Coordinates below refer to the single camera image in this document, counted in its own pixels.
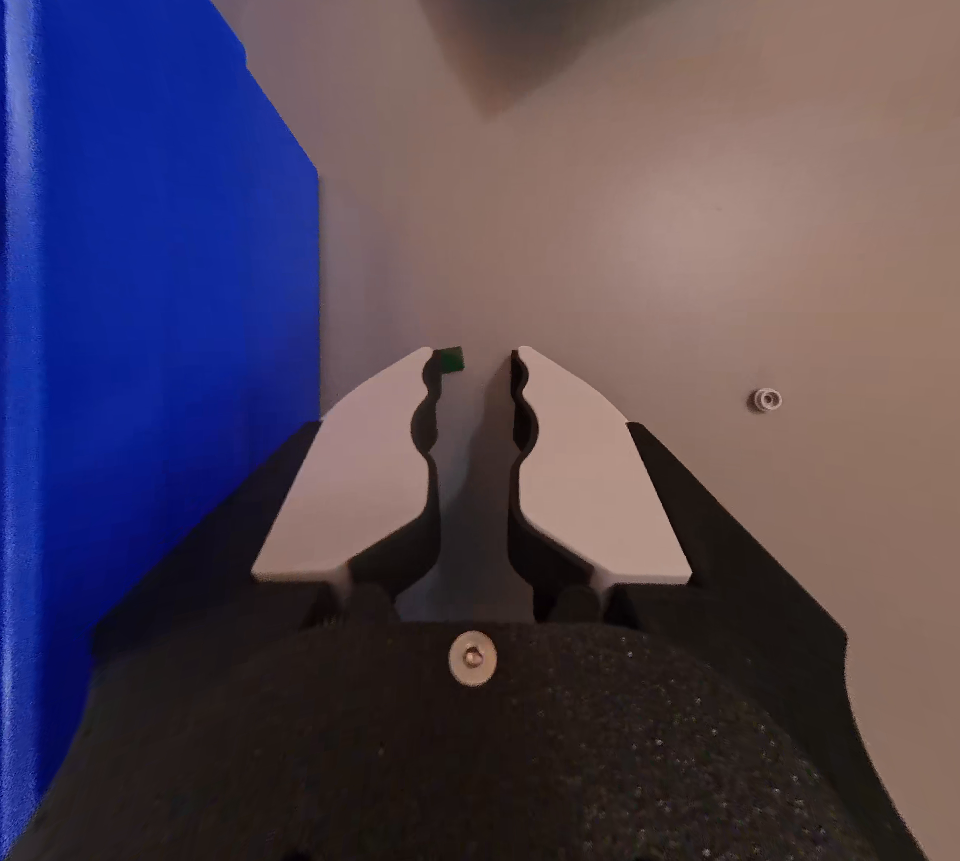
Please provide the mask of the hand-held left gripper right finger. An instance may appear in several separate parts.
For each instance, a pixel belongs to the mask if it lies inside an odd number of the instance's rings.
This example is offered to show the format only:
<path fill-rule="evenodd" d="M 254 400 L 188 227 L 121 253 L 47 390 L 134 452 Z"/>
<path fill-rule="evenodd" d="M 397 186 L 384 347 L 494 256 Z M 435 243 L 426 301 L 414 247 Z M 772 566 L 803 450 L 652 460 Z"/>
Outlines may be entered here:
<path fill-rule="evenodd" d="M 586 589 L 603 612 L 615 589 L 687 587 L 692 567 L 628 418 L 533 347 L 510 357 L 513 441 L 509 561 L 550 615 Z"/>

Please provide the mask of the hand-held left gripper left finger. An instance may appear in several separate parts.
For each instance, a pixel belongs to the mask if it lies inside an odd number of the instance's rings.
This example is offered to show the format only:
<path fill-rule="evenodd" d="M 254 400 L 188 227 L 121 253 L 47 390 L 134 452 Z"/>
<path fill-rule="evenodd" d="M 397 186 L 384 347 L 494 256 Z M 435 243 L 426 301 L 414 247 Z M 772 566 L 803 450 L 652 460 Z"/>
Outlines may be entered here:
<path fill-rule="evenodd" d="M 250 570 L 263 584 L 359 586 L 395 600 L 441 553 L 438 439 L 442 355 L 420 348 L 322 419 Z"/>

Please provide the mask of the blue plastic bin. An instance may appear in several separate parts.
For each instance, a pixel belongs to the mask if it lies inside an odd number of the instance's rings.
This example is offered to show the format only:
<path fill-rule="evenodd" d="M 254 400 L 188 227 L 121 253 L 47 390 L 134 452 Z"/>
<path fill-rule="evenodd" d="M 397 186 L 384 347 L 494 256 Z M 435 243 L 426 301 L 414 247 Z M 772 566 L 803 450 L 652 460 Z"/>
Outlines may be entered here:
<path fill-rule="evenodd" d="M 210 0 L 2 0 L 2 855 L 90 641 L 320 394 L 319 177 Z"/>

